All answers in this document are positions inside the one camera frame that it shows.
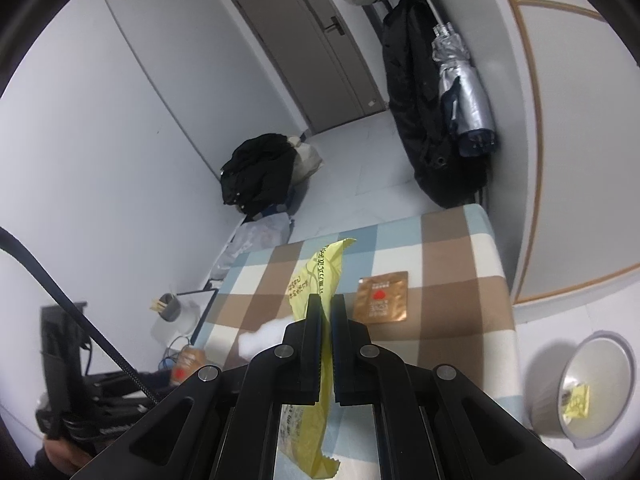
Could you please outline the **person's left hand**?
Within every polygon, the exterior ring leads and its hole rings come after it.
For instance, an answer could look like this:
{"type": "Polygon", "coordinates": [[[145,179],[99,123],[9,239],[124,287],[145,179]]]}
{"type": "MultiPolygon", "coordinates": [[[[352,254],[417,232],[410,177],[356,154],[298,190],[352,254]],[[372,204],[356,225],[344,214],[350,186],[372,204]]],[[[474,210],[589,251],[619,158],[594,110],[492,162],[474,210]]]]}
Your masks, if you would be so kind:
{"type": "Polygon", "coordinates": [[[42,449],[36,453],[32,475],[35,479],[70,479],[91,460],[88,453],[65,439],[44,437],[42,449]]]}

